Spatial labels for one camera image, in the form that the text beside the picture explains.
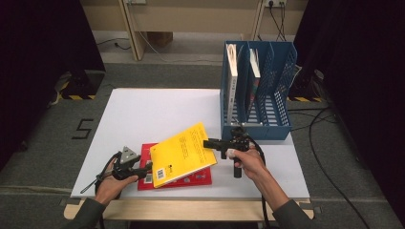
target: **right hand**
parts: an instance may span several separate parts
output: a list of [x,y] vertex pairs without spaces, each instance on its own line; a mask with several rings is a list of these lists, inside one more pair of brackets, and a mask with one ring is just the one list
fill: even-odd
[[236,162],[235,167],[242,167],[247,177],[251,178],[252,180],[256,180],[257,178],[259,178],[259,176],[263,175],[265,172],[268,173],[266,165],[262,161],[259,152],[254,147],[251,147],[246,152],[229,149],[226,152],[226,155],[230,159],[232,159],[234,156],[239,158],[241,162]]

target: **book cover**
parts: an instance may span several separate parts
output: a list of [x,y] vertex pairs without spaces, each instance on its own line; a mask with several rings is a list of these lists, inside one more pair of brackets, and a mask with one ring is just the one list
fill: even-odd
[[[151,161],[150,148],[156,144],[157,143],[142,144],[142,149],[140,152],[139,168],[143,168],[147,163]],[[161,186],[160,188],[175,188],[175,187],[209,185],[209,184],[212,184],[211,167],[207,167],[194,174],[177,179],[173,182]],[[152,172],[149,172],[146,175],[146,178],[138,181],[138,190],[142,191],[151,189],[154,189],[154,186],[153,186]]]
[[250,70],[248,79],[248,93],[246,94],[246,119],[248,119],[256,97],[257,88],[260,82],[259,54],[256,49],[250,49]]
[[196,173],[217,163],[213,150],[203,147],[207,140],[202,122],[150,148],[155,188]]
[[226,45],[226,54],[228,60],[228,85],[227,85],[227,105],[226,105],[226,122],[231,124],[233,108],[235,105],[235,94],[236,94],[236,85],[238,82],[238,64],[237,64],[237,53],[236,53],[236,44],[227,44]]

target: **white table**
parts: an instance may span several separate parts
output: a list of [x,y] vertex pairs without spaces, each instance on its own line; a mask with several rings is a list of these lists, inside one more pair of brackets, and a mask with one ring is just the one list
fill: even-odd
[[[95,195],[94,187],[80,191],[100,173],[108,159],[124,146],[140,153],[143,143],[160,142],[201,121],[210,138],[221,138],[220,91],[200,89],[115,89],[98,125],[89,152],[78,175],[72,198]],[[284,141],[259,141],[266,165],[290,198],[309,202],[309,192],[290,135]],[[137,184],[125,188],[120,200],[105,212],[107,219],[243,220],[235,206],[243,205],[245,220],[262,220],[261,195],[245,175],[233,177],[233,162],[221,159],[211,167],[212,185],[138,191]],[[173,216],[171,204],[182,210]],[[200,211],[211,207],[210,214]],[[68,205],[65,217],[72,219],[79,205]]]

